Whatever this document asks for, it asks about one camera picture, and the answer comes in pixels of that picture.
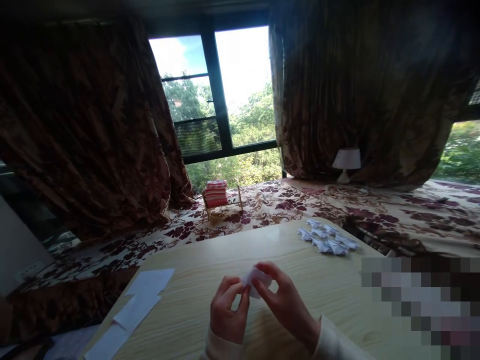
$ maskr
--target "white sleeve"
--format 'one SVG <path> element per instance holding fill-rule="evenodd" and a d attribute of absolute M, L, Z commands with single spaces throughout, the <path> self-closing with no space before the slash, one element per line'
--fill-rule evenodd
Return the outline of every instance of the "white sleeve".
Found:
<path fill-rule="evenodd" d="M 241 354 L 242 345 L 224 340 L 208 328 L 205 350 L 200 355 L 200 360 L 239 360 Z"/>
<path fill-rule="evenodd" d="M 321 330 L 313 360 L 373 360 L 374 358 L 342 334 L 324 315 L 320 317 Z"/>

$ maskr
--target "white lampshade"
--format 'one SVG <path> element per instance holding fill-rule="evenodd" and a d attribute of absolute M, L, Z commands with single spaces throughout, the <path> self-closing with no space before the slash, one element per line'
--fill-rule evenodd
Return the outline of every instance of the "white lampshade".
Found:
<path fill-rule="evenodd" d="M 343 170 L 360 169 L 362 167 L 360 163 L 360 149 L 349 147 L 338 150 L 332 166 L 335 169 Z"/>

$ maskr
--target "floral bedspread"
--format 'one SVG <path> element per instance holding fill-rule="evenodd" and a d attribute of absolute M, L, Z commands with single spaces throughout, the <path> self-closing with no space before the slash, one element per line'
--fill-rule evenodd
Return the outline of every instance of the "floral bedspread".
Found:
<path fill-rule="evenodd" d="M 415 191 L 400 192 L 293 177 L 282 181 L 343 210 L 369 233 L 393 239 L 400 256 L 425 251 L 480 256 L 479 186 L 431 180 Z"/>
<path fill-rule="evenodd" d="M 199 200 L 147 234 L 94 245 L 73 241 L 57 250 L 51 266 L 8 296 L 14 313 L 9 344 L 100 324 L 151 254 L 292 220 L 335 221 L 385 256 L 480 255 L 476 186 L 428 181 L 403 193 L 287 178 L 243 187 L 241 196 L 244 211 L 216 208 L 210 221 Z"/>
<path fill-rule="evenodd" d="M 139 266 L 151 254 L 177 245 L 212 239 L 302 218 L 344 218 L 346 213 L 323 199 L 300 191 L 281 180 L 245 186 L 239 205 L 218 207 L 208 220 L 200 198 L 192 206 L 172 214 L 172 221 L 147 234 L 127 236 L 88 247 L 71 246 L 53 254 L 55 262 L 40 272 L 22 291 L 81 280 Z M 236 191 L 229 190 L 234 196 Z"/>

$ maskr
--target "tree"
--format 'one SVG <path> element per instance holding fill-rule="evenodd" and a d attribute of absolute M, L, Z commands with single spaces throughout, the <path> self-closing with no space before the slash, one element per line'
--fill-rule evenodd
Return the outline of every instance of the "tree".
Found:
<path fill-rule="evenodd" d="M 215 120 L 180 123 L 215 115 L 210 86 L 195 85 L 191 78 L 163 83 L 178 143 L 184 156 L 220 149 L 220 135 Z"/>
<path fill-rule="evenodd" d="M 480 120 L 453 124 L 432 178 L 480 184 Z"/>
<path fill-rule="evenodd" d="M 198 97 L 208 99 L 211 90 L 207 86 L 199 86 Z M 177 92 L 176 96 L 187 96 Z M 199 111 L 203 116 L 215 114 L 211 102 L 199 102 Z M 261 143 L 275 139 L 275 123 L 273 110 L 272 85 L 268 82 L 264 88 L 253 93 L 246 104 L 236 111 L 229 111 L 230 131 L 235 147 Z M 209 127 L 214 136 L 218 136 L 216 122 L 214 128 Z M 198 139 L 199 134 L 191 134 L 190 139 Z M 277 149 L 256 151 L 237 156 L 219 158 L 186 166 L 193 189 L 201 192 L 208 180 L 225 179 L 229 188 L 237 185 L 253 185 L 282 176 L 280 155 Z"/>

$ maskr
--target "table surface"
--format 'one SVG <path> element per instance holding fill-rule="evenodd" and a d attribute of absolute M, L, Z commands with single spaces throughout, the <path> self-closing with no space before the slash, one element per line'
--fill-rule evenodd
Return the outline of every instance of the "table surface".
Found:
<path fill-rule="evenodd" d="M 338 228 L 328 220 L 317 220 Z M 391 316 L 391 304 L 381 302 L 378 295 L 375 297 L 375 289 L 362 287 L 362 258 L 383 256 L 359 240 L 360 248 L 348 256 L 321 254 L 316 246 L 300 240 L 297 235 L 299 227 L 310 229 L 305 221 L 238 232 L 150 256 L 137 274 L 167 268 L 175 268 L 175 272 L 160 293 L 161 300 L 114 358 L 197 359 L 205 346 L 210 302 L 223 276 L 242 277 L 258 261 L 270 260 L 292 278 L 313 316 L 325 314 L 376 359 L 433 359 L 430 346 L 421 346 L 421 334 L 410 330 L 410 318 Z M 355 239 L 345 230 L 340 231 Z M 271 289 L 277 288 L 273 282 Z M 118 299 L 85 351 L 108 329 L 113 316 L 129 299 L 130 296 L 123 295 Z M 248 311 L 244 357 L 309 358 L 301 344 L 281 327 L 265 302 L 254 298 Z"/>

